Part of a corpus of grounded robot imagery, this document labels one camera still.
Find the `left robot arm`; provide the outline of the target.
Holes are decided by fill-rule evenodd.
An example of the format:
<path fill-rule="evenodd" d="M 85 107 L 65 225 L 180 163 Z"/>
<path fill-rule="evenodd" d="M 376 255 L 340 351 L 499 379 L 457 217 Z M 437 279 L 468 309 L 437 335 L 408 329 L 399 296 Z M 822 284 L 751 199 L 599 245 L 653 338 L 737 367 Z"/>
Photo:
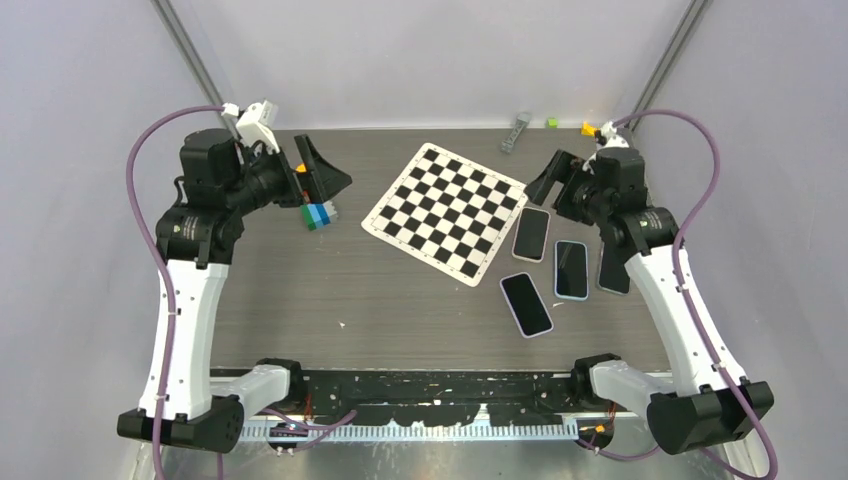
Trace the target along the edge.
<path fill-rule="evenodd" d="M 281 152 L 241 146 L 224 129 L 185 139 L 177 200 L 154 230 L 167 271 L 150 377 L 138 406 L 118 418 L 121 437 L 227 453 L 251 416 L 271 405 L 284 414 L 305 405 L 306 381 L 294 360 L 266 358 L 228 384 L 210 380 L 218 303 L 245 217 L 270 204 L 314 206 L 352 182 L 309 136 L 296 136 L 295 144 L 301 169 Z"/>

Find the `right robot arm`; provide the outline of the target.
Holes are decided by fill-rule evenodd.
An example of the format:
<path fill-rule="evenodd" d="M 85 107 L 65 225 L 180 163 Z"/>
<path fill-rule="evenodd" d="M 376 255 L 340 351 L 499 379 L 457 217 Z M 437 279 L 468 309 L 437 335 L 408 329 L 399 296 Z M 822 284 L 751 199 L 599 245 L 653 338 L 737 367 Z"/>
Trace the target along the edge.
<path fill-rule="evenodd" d="M 554 211 L 598 227 L 604 254 L 622 263 L 641 293 L 672 371 L 661 382 L 618 355 L 581 358 L 571 371 L 574 403 L 591 411 L 612 402 L 640 416 L 668 454 L 744 439 L 774 395 L 767 382 L 748 379 L 721 340 L 676 239 L 676 220 L 651 203 L 639 151 L 605 147 L 582 160 L 558 150 L 525 192 L 540 205 L 557 182 Z"/>

